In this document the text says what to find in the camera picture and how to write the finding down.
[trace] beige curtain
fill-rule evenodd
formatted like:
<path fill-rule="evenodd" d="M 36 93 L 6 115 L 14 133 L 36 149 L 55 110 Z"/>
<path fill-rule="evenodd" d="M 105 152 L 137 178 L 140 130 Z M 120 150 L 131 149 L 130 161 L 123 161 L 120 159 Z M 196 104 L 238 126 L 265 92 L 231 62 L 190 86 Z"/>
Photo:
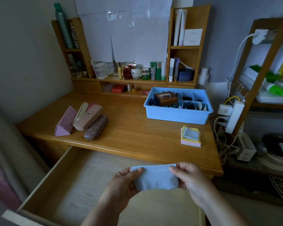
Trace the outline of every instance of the beige curtain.
<path fill-rule="evenodd" d="M 49 167 L 14 125 L 0 113 L 0 167 L 18 195 L 24 201 L 45 177 Z"/>

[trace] wooden desk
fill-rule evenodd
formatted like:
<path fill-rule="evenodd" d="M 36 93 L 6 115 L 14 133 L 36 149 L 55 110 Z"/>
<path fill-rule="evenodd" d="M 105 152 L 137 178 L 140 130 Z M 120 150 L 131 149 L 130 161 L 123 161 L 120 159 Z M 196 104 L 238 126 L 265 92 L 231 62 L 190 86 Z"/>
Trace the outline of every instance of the wooden desk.
<path fill-rule="evenodd" d="M 37 140 L 161 164 L 186 161 L 197 164 L 207 174 L 223 175 L 209 122 L 196 125 L 148 119 L 144 101 L 145 98 L 71 92 L 22 121 L 17 127 L 24 135 Z M 101 136 L 89 141 L 84 138 L 83 131 L 73 129 L 71 135 L 55 137 L 55 126 L 68 106 L 78 110 L 83 102 L 98 103 L 104 107 L 103 114 L 108 116 L 109 121 Z M 200 130 L 201 148 L 180 143 L 180 129 L 183 125 Z"/>

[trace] blue plastic bin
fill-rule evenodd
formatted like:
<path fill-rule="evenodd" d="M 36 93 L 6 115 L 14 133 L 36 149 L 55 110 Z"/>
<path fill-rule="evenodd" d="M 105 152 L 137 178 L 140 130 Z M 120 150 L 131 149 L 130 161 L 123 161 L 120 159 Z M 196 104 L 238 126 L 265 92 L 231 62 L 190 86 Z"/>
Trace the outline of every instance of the blue plastic bin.
<path fill-rule="evenodd" d="M 182 97 L 192 98 L 191 103 L 197 104 L 201 103 L 204 109 L 206 105 L 207 111 L 203 110 L 191 110 L 183 108 L 167 108 L 159 106 L 149 105 L 150 99 L 154 98 L 154 94 L 171 91 L 176 94 L 179 93 L 178 102 L 183 105 L 183 103 L 190 101 L 183 101 Z M 206 91 L 203 89 L 176 89 L 176 88 L 163 88 L 163 87 L 153 87 L 144 103 L 147 111 L 147 118 L 164 120 L 164 121 L 176 121 L 182 123 L 191 124 L 205 124 L 210 113 L 213 112 L 210 100 Z"/>

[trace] green cap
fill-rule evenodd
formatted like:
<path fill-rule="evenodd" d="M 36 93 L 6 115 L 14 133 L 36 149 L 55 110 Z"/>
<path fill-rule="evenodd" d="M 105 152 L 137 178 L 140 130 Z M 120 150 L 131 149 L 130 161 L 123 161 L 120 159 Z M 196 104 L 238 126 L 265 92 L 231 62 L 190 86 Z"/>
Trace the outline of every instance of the green cap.
<path fill-rule="evenodd" d="M 60 3 L 53 3 L 53 5 L 55 6 L 56 11 L 58 11 L 58 12 L 62 11 L 62 7 L 61 7 Z"/>
<path fill-rule="evenodd" d="M 279 95 L 283 96 L 283 88 L 277 85 L 274 85 L 268 89 L 268 92 L 274 94 L 274 95 Z"/>

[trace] small desk drawer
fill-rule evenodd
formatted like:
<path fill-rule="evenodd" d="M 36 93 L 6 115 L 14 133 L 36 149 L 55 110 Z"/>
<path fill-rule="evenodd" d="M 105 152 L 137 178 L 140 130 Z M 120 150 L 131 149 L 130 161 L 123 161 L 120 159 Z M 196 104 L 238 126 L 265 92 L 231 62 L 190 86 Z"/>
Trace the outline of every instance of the small desk drawer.
<path fill-rule="evenodd" d="M 70 147 L 17 210 L 2 217 L 17 225 L 78 226 L 121 169 L 153 163 Z M 119 225 L 205 225 L 204 213 L 182 189 L 143 191 Z"/>

